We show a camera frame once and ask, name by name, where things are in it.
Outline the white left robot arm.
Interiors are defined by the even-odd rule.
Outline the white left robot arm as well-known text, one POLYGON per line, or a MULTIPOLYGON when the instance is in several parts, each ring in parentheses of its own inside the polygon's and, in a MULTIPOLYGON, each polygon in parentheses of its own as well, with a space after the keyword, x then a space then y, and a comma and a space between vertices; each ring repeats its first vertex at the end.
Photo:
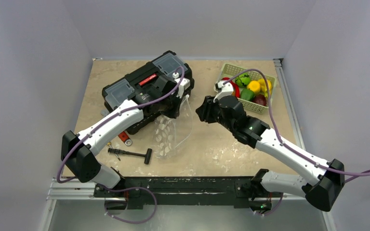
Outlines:
POLYGON ((80 182, 93 181, 106 187, 113 197, 124 192, 121 175, 97 161, 96 155, 129 127, 152 114, 162 113, 176 118, 191 81, 185 77, 173 79, 152 74, 150 80, 135 89, 117 108, 94 125, 78 132, 66 132, 62 137, 61 166, 56 179, 59 183, 64 167, 67 167, 80 182))

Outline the yellow toy banana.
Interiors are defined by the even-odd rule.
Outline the yellow toy banana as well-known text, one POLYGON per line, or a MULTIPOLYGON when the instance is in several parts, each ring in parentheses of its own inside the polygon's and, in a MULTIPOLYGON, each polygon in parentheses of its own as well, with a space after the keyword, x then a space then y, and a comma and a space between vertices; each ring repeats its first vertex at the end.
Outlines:
POLYGON ((260 84, 261 93, 266 99, 272 94, 272 84, 270 80, 259 79, 257 82, 260 84))

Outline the green toy pepper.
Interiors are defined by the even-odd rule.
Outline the green toy pepper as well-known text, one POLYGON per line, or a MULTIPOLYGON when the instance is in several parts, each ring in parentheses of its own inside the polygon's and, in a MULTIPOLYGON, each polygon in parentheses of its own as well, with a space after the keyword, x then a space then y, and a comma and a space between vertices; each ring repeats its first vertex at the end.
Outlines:
POLYGON ((251 101, 253 100, 253 98, 255 97, 255 92, 250 90, 250 89, 243 89, 241 92, 240 92, 240 96, 239 98, 242 99, 242 100, 245 100, 245 101, 251 101))

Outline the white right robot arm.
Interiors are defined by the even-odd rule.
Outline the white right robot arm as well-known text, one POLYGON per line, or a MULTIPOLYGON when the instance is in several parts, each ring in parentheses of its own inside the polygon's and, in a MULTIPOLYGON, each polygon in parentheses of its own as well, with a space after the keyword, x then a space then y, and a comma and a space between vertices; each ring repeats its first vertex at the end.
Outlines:
POLYGON ((290 175, 260 169, 251 179, 253 198, 287 193, 305 198, 321 211, 331 211, 345 185, 344 176, 338 173, 344 170, 342 162, 319 158, 278 136, 267 123, 247 115, 234 96, 219 100, 207 96, 196 113, 200 121, 222 125, 238 142, 274 157, 296 172, 290 175))

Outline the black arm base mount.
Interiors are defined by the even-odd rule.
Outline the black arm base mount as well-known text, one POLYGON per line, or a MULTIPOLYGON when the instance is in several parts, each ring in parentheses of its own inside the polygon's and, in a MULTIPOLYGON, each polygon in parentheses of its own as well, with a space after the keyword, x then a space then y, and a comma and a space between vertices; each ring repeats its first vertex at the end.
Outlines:
POLYGON ((94 197, 121 199, 127 209, 145 205, 225 205, 269 211, 283 195, 268 192, 260 184, 266 170, 255 176, 222 177, 126 177, 110 191, 100 184, 94 197))

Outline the dark red toy fruit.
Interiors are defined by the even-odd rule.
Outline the dark red toy fruit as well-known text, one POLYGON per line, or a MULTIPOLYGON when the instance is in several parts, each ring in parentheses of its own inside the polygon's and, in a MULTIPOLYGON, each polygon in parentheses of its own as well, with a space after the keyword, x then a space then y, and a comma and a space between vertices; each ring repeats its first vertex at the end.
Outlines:
POLYGON ((267 98, 262 95, 262 94, 258 94, 256 95, 253 99, 252 99, 252 102, 253 103, 256 103, 258 105, 261 105, 261 106, 267 106, 267 98))

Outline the clear zip top bag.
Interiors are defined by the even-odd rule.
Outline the clear zip top bag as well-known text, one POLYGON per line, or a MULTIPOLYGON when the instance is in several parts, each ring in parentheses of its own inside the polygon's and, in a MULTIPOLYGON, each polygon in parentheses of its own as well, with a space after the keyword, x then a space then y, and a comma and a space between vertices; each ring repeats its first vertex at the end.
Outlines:
POLYGON ((152 138, 157 158, 166 159, 176 155, 182 144, 190 137, 193 130, 193 116, 186 95, 180 104, 179 116, 169 118, 158 116, 155 121, 155 133, 152 138))

